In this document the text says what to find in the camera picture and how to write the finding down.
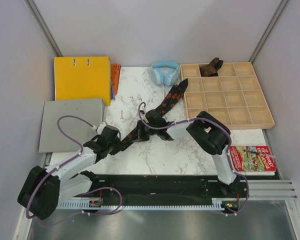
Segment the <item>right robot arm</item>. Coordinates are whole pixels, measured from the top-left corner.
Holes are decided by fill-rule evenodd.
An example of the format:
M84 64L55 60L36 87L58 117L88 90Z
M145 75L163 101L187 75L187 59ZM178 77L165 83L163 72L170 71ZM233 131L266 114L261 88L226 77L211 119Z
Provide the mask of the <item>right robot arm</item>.
M192 119L168 122L153 110L140 117L129 141L145 142L157 135L164 141L191 137L212 156L217 170L219 191L225 197L237 191L238 178L230 163L229 148L232 143L230 130L206 111Z

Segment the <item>black orange floral tie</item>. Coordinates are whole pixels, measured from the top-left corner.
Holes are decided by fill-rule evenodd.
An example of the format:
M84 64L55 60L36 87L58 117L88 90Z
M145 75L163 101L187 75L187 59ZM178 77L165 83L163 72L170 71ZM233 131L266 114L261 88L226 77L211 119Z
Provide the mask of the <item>black orange floral tie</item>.
M184 93L188 87L188 79L185 79L181 81L179 84L175 84L172 86L168 94L165 96L161 104L156 107L153 110L158 111L163 117L165 114L167 114L184 96ZM145 111L146 103L141 102L138 106L138 115L139 115L139 120L141 120L149 129L154 129L154 130L164 130L166 129L167 126L164 127L153 127L148 124L148 121L145 117L147 111ZM136 131L137 128L135 127L122 141L125 141L125 149L126 150L128 147L130 147L134 142L132 142L132 135L134 131Z

